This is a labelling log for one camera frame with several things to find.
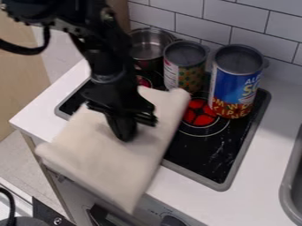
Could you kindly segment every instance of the wooden panel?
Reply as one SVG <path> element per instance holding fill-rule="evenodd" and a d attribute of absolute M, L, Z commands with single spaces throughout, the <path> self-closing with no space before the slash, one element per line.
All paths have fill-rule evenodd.
<path fill-rule="evenodd" d="M 0 38 L 35 47 L 32 29 L 15 23 L 0 11 Z M 0 141 L 13 129 L 8 123 L 15 114 L 49 86 L 40 56 L 20 56 L 0 50 Z"/>
<path fill-rule="evenodd" d="M 126 31 L 130 32 L 128 1 L 127 0 L 108 0 L 108 4 L 117 14 L 119 25 Z"/>

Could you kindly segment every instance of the towel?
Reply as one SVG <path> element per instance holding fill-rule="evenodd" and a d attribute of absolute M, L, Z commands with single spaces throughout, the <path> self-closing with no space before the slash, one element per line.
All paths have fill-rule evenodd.
<path fill-rule="evenodd" d="M 128 214 L 148 188 L 190 100 L 182 89 L 140 87 L 139 92 L 155 105 L 158 124 L 139 124 L 133 141 L 117 139 L 105 116 L 83 105 L 51 143 L 36 148 L 51 170 Z"/>

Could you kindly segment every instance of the black robotic arm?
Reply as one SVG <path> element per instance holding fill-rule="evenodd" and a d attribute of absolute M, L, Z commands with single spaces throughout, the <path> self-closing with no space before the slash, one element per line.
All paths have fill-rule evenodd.
<path fill-rule="evenodd" d="M 140 96 L 132 58 L 131 39 L 117 23 L 104 0 L 3 0 L 8 16 L 26 25 L 43 26 L 44 44 L 29 49 L 0 39 L 0 49 L 23 55 L 44 51 L 49 29 L 69 33 L 91 67 L 94 86 L 83 95 L 87 106 L 103 113 L 115 135 L 132 140 L 137 123 L 155 126 L 155 106 Z"/>

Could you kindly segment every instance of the colorful can label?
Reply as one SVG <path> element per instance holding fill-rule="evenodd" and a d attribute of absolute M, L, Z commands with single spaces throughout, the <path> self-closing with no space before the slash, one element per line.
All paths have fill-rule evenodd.
<path fill-rule="evenodd" d="M 219 116 L 240 118 L 253 107 L 261 72 L 236 75 L 223 72 L 215 65 L 212 71 L 209 107 Z"/>
<path fill-rule="evenodd" d="M 191 67 L 182 67 L 164 60 L 164 85 L 170 90 L 180 87 L 194 94 L 202 89 L 205 83 L 205 62 Z"/>

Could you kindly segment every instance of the knob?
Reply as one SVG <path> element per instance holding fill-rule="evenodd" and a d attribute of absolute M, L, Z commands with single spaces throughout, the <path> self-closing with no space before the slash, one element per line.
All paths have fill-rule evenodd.
<path fill-rule="evenodd" d="M 174 216 L 166 215 L 163 217 L 161 226 L 186 226 L 182 221 L 178 220 Z"/>

